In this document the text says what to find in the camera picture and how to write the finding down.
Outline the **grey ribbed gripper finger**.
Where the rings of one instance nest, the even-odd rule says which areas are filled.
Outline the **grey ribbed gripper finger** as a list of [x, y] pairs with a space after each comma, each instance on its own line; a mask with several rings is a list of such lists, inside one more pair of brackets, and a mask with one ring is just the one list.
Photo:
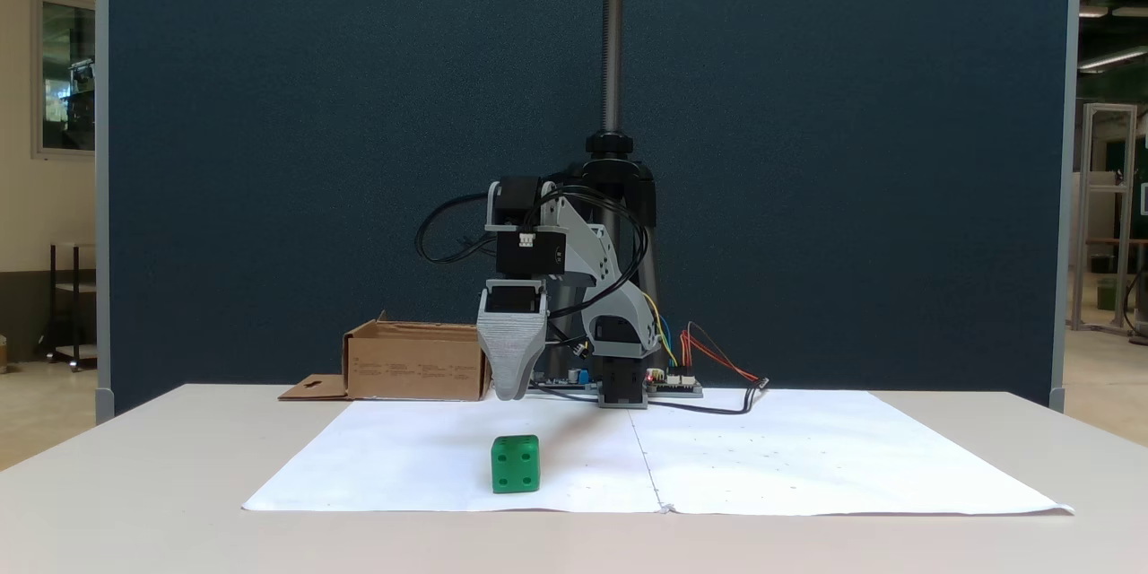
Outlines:
[[501, 401], [525, 397], [534, 366], [546, 346], [545, 313], [478, 315], [478, 338], [491, 364], [492, 393]]

